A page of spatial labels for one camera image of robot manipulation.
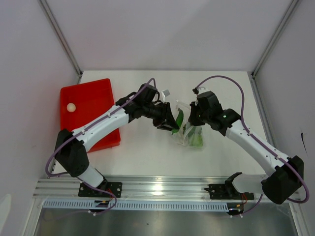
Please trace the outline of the clear zip top bag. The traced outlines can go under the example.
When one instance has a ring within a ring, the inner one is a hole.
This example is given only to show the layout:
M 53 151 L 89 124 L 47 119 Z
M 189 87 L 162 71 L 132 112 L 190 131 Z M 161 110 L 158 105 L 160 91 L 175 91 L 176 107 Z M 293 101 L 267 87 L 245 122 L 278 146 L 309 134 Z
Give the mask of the clear zip top bag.
M 184 147 L 202 149 L 204 147 L 203 132 L 201 126 L 193 126 L 189 121 L 191 106 L 182 101 L 176 100 L 175 121 L 179 129 L 171 131 L 172 139 Z

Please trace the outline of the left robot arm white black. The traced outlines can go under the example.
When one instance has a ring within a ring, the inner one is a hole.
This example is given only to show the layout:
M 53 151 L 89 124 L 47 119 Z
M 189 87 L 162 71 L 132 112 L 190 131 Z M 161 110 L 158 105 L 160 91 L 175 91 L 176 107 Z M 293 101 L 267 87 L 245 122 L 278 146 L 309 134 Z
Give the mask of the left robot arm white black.
M 93 121 L 72 131 L 63 129 L 58 133 L 55 151 L 52 155 L 66 173 L 84 182 L 97 197 L 106 193 L 105 177 L 89 162 L 88 151 L 114 130 L 146 117 L 160 130 L 179 129 L 170 103 L 155 101 L 159 92 L 149 83 L 142 84 L 137 92 L 119 99 L 107 112 Z

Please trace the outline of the green bell pepper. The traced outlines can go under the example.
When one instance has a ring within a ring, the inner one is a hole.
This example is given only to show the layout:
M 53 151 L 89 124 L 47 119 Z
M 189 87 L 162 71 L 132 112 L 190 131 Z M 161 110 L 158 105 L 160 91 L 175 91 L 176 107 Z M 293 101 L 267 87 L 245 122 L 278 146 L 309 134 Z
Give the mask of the green bell pepper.
M 191 126 L 187 129 L 187 135 L 190 137 L 193 134 L 202 134 L 202 127 L 201 126 Z

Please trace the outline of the green chili pepper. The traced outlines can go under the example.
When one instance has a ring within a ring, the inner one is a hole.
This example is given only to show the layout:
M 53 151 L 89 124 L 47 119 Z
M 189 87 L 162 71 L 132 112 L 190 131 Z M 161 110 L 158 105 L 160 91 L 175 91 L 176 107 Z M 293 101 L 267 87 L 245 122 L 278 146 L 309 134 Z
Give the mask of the green chili pepper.
M 178 115 L 176 118 L 176 123 L 178 128 L 172 130 L 172 134 L 178 133 L 184 121 L 184 112 L 182 109 L 178 108 Z

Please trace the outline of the green round lime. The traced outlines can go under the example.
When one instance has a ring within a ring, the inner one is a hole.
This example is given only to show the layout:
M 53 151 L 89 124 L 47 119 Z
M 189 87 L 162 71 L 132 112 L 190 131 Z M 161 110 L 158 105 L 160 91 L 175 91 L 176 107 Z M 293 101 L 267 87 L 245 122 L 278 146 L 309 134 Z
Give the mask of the green round lime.
M 202 148 L 203 147 L 203 137 L 201 134 L 193 134 L 189 138 L 189 146 L 194 148 Z

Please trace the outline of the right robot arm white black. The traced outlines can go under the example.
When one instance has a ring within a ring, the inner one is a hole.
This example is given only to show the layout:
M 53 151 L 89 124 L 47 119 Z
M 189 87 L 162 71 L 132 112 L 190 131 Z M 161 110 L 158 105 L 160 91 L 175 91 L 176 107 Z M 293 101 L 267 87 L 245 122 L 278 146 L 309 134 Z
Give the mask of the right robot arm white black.
M 288 200 L 301 186 L 304 162 L 257 137 L 245 128 L 241 116 L 233 109 L 224 110 L 216 95 L 204 87 L 195 88 L 189 122 L 193 126 L 209 125 L 245 150 L 264 170 L 263 175 L 237 172 L 225 181 L 225 194 L 237 198 L 242 193 L 264 194 L 275 204 Z

